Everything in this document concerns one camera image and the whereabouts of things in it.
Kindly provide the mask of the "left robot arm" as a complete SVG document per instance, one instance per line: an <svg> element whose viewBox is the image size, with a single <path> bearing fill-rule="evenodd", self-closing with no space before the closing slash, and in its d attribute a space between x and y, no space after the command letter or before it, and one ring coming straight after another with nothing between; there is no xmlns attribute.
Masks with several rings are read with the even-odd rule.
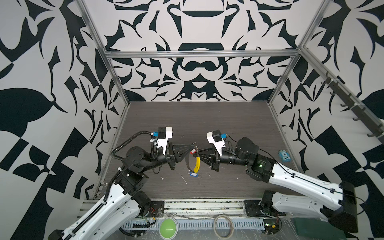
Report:
<svg viewBox="0 0 384 240"><path fill-rule="evenodd" d="M151 137L151 152L141 147L132 147L125 157L117 152L140 135ZM102 197L79 220L65 230L55 230L50 240L105 240L129 220L145 217L152 205L151 199L142 191L149 179L146 171L168 165L171 170L187 158L194 144L172 144L171 127L160 127L158 132L139 131L112 150L110 156L123 166L113 176Z"/></svg>

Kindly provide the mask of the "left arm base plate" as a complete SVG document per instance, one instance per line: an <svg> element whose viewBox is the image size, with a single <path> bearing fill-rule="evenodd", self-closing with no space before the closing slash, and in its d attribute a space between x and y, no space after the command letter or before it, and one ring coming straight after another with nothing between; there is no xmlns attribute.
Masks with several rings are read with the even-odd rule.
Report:
<svg viewBox="0 0 384 240"><path fill-rule="evenodd" d="M157 214L162 213L165 207L164 201L151 201L141 209L141 216L146 218L156 217Z"/></svg>

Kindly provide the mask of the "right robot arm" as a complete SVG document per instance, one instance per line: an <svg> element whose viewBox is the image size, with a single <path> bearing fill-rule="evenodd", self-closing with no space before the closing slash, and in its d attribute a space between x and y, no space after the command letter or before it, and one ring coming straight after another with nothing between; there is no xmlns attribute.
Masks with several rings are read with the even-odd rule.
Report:
<svg viewBox="0 0 384 240"><path fill-rule="evenodd" d="M225 142L210 140L211 147L193 153L218 171L221 164L246 166L253 180L281 186L299 193L299 197L266 191L262 208L276 213L292 212L316 216L339 230L357 233L358 211L355 186L348 182L334 184L291 170L273 158L259 154L260 148L249 138L238 140L235 148L226 149Z"/></svg>

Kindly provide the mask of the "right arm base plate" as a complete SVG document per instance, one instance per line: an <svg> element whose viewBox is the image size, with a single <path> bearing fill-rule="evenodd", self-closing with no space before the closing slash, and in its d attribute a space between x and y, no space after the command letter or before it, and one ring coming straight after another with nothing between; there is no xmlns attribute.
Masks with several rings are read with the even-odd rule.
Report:
<svg viewBox="0 0 384 240"><path fill-rule="evenodd" d="M263 211L263 208L260 205L260 200L245 200L244 205L248 217L261 218L268 215Z"/></svg>

